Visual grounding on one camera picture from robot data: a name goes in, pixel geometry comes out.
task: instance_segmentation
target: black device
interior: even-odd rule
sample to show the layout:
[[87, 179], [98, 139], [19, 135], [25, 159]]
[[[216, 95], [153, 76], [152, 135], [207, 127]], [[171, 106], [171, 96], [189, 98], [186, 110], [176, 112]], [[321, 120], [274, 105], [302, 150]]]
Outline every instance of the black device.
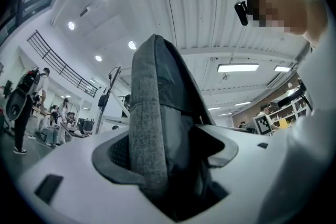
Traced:
[[62, 176], [47, 175], [35, 190], [36, 196], [44, 201], [46, 204], [50, 204], [62, 180]]
[[235, 4], [235, 11], [239, 17], [241, 24], [246, 26], [248, 24], [248, 18], [247, 18], [247, 6], [245, 4], [245, 1], [237, 2]]
[[13, 83], [10, 80], [7, 80], [5, 88], [4, 88], [4, 96], [5, 96], [5, 98], [7, 98], [7, 96], [9, 96], [9, 94], [11, 92], [10, 90], [12, 88], [12, 85], [13, 85]]
[[10, 120], [14, 121], [19, 117], [25, 106], [27, 95], [37, 94], [35, 89], [40, 81], [40, 77], [44, 75], [46, 75], [46, 73], [40, 73], [39, 69], [35, 68], [21, 77], [6, 105], [6, 114]]

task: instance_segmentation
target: white sleeve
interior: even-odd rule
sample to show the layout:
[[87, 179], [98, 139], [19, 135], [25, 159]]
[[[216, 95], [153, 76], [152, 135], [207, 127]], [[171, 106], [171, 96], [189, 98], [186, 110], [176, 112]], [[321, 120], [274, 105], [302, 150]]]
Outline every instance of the white sleeve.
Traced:
[[49, 86], [49, 80], [48, 80], [48, 78], [45, 78], [44, 81], [43, 81], [42, 90], [47, 92], [48, 86]]
[[274, 124], [273, 121], [271, 120], [269, 115], [266, 115], [266, 118], [267, 118], [269, 126], [271, 127]]

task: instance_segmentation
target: metal railing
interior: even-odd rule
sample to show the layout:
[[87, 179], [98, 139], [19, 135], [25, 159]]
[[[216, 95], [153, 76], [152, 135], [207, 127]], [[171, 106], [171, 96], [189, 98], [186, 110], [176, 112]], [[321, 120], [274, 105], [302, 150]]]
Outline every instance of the metal railing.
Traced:
[[53, 69], [55, 69], [62, 77], [67, 79], [78, 89], [88, 95], [95, 97], [97, 88], [90, 84], [83, 77], [78, 75], [71, 67], [69, 67], [48, 45], [41, 34], [36, 30], [31, 37], [27, 39], [30, 45]]

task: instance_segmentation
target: cable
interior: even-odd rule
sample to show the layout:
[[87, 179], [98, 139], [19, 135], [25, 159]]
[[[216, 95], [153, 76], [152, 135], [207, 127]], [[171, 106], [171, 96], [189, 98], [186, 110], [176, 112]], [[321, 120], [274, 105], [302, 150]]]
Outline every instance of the cable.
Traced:
[[304, 96], [304, 95], [301, 95], [301, 97], [302, 97], [302, 99], [304, 99], [305, 100], [305, 102], [307, 103], [307, 106], [309, 107], [309, 109], [312, 111], [313, 109], [312, 109], [312, 107], [311, 107], [311, 105], [310, 105], [310, 103], [309, 103], [309, 101], [308, 101], [308, 99]]

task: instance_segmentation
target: black slot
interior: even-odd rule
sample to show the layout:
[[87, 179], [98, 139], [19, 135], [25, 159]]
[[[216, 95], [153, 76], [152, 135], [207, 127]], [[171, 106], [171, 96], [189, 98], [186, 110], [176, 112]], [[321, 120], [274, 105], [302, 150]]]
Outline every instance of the black slot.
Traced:
[[260, 146], [260, 147], [266, 149], [267, 146], [268, 146], [268, 144], [266, 144], [266, 143], [260, 143], [260, 144], [258, 144], [258, 146]]
[[35, 191], [36, 196], [46, 204], [50, 204], [62, 180], [62, 176], [47, 175], [42, 183], [37, 187]]

